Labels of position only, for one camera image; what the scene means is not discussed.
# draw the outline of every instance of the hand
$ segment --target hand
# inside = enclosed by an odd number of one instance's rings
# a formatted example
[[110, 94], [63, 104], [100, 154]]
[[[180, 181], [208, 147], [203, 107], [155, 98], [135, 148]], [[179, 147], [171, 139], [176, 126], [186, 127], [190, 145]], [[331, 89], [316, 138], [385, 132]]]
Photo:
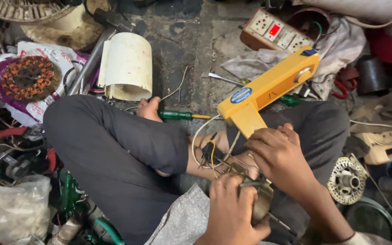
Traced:
[[241, 175], [224, 174], [211, 182], [208, 227], [195, 245], [254, 245], [270, 234], [268, 220], [256, 227], [250, 225], [257, 190], [246, 186], [238, 194], [243, 179]]
[[299, 135], [286, 123], [275, 129], [256, 130], [245, 146], [252, 152], [260, 170], [280, 190], [297, 202], [321, 190], [303, 156]]
[[157, 112], [160, 101], [161, 99], [158, 96], [151, 98], [151, 101], [149, 102], [145, 98], [142, 98], [139, 106], [137, 107], [137, 115], [139, 117], [162, 123], [163, 121], [160, 119]]

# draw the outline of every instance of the blue label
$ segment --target blue label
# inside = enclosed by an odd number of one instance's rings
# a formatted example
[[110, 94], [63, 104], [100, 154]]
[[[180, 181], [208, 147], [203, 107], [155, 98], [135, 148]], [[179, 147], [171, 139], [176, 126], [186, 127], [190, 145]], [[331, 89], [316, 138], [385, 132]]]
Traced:
[[242, 88], [231, 96], [231, 103], [240, 103], [252, 94], [251, 88]]

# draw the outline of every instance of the concrete floor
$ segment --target concrete floor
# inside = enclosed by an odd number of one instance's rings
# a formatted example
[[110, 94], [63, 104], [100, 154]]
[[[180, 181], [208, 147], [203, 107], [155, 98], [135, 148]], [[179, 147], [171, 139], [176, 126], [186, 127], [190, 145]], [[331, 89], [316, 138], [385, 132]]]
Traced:
[[[173, 92], [181, 83], [183, 72], [188, 71], [181, 89], [164, 101], [161, 108], [216, 115], [216, 107], [229, 97], [237, 86], [208, 78], [208, 73], [236, 80], [220, 67], [225, 61], [250, 50], [239, 38], [239, 26], [247, 23], [260, 1], [245, 3], [229, 0], [210, 6], [201, 0], [157, 1], [149, 7], [137, 8], [130, 1], [118, 11], [137, 26], [144, 27], [144, 36], [152, 46], [153, 95], [161, 98]], [[125, 109], [135, 103], [118, 102]], [[205, 120], [168, 121], [194, 134]], [[224, 121], [216, 120], [201, 133], [224, 130]]]

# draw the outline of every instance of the red indicator light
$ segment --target red indicator light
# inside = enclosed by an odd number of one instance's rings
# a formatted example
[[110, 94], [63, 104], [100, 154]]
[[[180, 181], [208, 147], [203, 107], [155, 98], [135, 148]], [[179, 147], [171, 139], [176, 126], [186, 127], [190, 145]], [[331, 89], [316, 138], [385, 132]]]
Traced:
[[270, 34], [272, 34], [273, 36], [275, 36], [276, 33], [279, 31], [279, 29], [280, 29], [279, 25], [274, 25], [274, 26], [272, 27], [272, 29], [270, 30]]

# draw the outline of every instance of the metal shaft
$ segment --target metal shaft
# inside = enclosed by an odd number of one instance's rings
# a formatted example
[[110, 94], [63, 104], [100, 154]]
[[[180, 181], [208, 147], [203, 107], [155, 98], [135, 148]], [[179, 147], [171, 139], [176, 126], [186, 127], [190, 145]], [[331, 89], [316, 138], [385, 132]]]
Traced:
[[80, 73], [75, 77], [75, 80], [71, 84], [68, 85], [70, 87], [68, 96], [78, 94], [79, 91], [82, 91], [82, 94], [87, 94], [90, 89], [90, 82], [93, 79], [96, 70], [99, 67], [101, 58], [102, 58], [102, 50], [104, 48], [104, 42], [110, 40], [115, 34], [117, 30], [112, 27], [107, 27], [99, 37], [98, 42], [96, 43], [93, 51], [90, 54], [87, 62], [84, 67], [81, 69]]
[[285, 229], [287, 229], [288, 232], [290, 232], [291, 235], [296, 236], [297, 237], [297, 233], [295, 231], [293, 231], [290, 227], [288, 227], [284, 222], [282, 222], [281, 220], [279, 220], [278, 218], [276, 218], [273, 214], [268, 213], [270, 216], [270, 219], [276, 221], [278, 224], [280, 224], [282, 227], [284, 227]]
[[232, 81], [232, 80], [223, 78], [223, 77], [221, 77], [221, 76], [219, 76], [219, 75], [216, 75], [216, 74], [214, 74], [214, 73], [210, 73], [210, 74], [208, 74], [208, 75], [209, 75], [210, 77], [217, 78], [217, 79], [220, 79], [220, 80], [223, 80], [223, 81], [227, 81], [227, 82], [229, 82], [229, 83], [235, 84], [235, 85], [240, 86], [240, 87], [244, 87], [244, 86], [245, 86], [245, 85], [242, 84], [242, 83], [239, 83], [239, 82], [237, 82], [237, 81]]

